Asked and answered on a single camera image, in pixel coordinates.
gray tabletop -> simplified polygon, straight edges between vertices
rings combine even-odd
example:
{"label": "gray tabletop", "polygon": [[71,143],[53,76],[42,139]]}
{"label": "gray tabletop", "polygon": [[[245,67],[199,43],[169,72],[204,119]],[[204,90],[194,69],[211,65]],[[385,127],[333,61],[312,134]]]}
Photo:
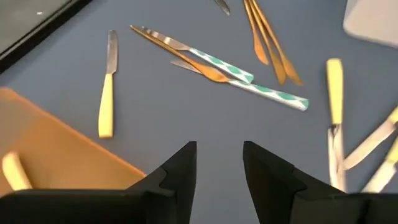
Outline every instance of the gray tabletop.
{"label": "gray tabletop", "polygon": [[[268,0],[259,4],[305,86],[277,84],[258,61],[242,1],[226,16],[214,0],[94,1],[0,75],[15,91],[145,173],[188,141],[198,142],[192,223],[258,223],[242,161],[254,141],[329,183],[330,125],[325,62],[345,69],[345,152],[348,154],[396,107],[398,50],[356,40],[342,29],[345,1]],[[169,64],[175,58],[129,29],[148,26],[255,74],[255,82],[310,99],[306,112]],[[98,108],[109,29],[119,35],[114,76],[115,131],[99,140]],[[347,173],[359,191],[395,136]],[[393,178],[385,192],[398,192]]]}

green patterned handle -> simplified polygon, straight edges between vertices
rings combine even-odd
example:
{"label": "green patterned handle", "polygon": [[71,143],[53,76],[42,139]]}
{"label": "green patterned handle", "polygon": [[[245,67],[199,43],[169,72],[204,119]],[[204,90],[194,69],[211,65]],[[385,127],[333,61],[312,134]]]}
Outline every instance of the green patterned handle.
{"label": "green patterned handle", "polygon": [[230,80],[229,84],[253,93],[257,93],[258,95],[265,96],[269,99],[278,101],[279,103],[283,103],[287,106],[291,106],[300,111],[305,111],[308,108],[309,101],[305,98],[301,98],[281,91],[271,90],[270,88],[266,88],[263,86],[247,84],[239,80]]}
{"label": "green patterned handle", "polygon": [[205,59],[207,62],[212,63],[213,65],[217,66],[218,68],[228,72],[232,76],[244,81],[245,83],[251,83],[254,79],[254,76],[252,74],[245,72],[244,70],[241,70],[240,68],[237,68],[237,67],[230,65],[226,62],[223,62],[222,60],[217,59],[211,55],[203,53],[200,50],[190,48],[189,51],[191,53],[195,54],[196,56],[201,57],[202,59]]}

yellow handle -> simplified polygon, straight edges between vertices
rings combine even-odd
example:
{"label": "yellow handle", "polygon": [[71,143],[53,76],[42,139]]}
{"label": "yellow handle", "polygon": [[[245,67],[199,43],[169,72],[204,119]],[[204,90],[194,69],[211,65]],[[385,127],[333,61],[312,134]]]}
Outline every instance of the yellow handle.
{"label": "yellow handle", "polygon": [[395,110],[388,116],[388,120],[393,122],[394,124],[398,122],[398,106],[395,108]]}
{"label": "yellow handle", "polygon": [[113,78],[112,74],[105,75],[101,105],[98,115],[98,136],[100,138],[113,137]]}
{"label": "yellow handle", "polygon": [[327,62],[329,102],[333,124],[343,122],[343,66],[338,58]]}
{"label": "yellow handle", "polygon": [[32,188],[16,152],[9,152],[3,157],[2,171],[13,190]]}
{"label": "yellow handle", "polygon": [[390,151],[388,152],[386,159],[394,162],[398,161],[398,138],[396,138],[396,141],[394,142]]}

